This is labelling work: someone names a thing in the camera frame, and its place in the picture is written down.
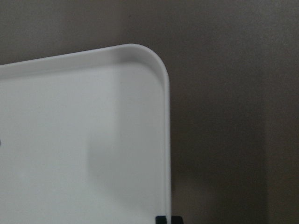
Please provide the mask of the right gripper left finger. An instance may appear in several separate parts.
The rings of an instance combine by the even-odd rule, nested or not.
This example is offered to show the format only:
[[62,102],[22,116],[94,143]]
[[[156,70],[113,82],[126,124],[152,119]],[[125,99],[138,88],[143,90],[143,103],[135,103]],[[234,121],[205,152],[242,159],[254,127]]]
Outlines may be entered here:
[[156,216],[156,224],[167,224],[166,216]]

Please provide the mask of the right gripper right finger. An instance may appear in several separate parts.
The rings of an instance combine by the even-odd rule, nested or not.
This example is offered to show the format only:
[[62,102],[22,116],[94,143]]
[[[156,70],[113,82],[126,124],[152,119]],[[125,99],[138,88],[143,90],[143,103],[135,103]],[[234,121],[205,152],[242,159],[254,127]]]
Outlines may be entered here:
[[172,216],[171,224],[183,224],[183,218],[181,216]]

